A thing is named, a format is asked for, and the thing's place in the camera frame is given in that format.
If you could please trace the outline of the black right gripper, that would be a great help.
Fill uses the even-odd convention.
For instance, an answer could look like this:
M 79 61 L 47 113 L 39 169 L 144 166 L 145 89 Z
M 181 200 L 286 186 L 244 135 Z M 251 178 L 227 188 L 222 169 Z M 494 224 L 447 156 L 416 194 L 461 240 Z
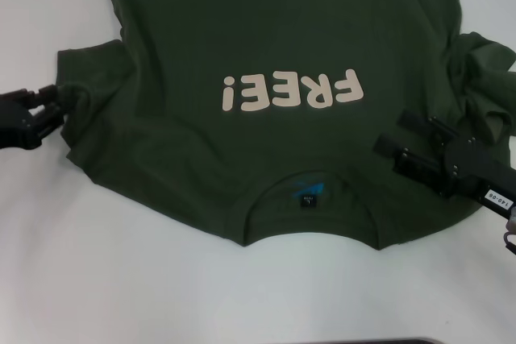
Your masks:
M 515 208 L 515 170 L 493 159 L 483 143 L 458 133 L 436 117 L 424 118 L 404 110 L 397 124 L 420 135 L 432 147 L 445 147 L 443 162 L 451 177 L 452 192 L 468 197 L 509 219 Z M 443 183 L 443 171 L 435 160 L 414 154 L 380 135 L 373 150 L 393 161 L 393 171 L 428 187 Z

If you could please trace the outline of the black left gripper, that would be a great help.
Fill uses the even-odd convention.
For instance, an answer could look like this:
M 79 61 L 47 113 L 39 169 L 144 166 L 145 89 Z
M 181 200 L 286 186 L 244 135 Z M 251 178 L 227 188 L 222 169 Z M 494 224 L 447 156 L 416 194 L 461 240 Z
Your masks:
M 65 122 L 64 112 L 56 102 L 58 88 L 49 85 L 37 92 L 26 89 L 1 95 L 1 149 L 17 147 L 34 150 L 43 138 Z M 45 106 L 32 115 L 30 109 Z

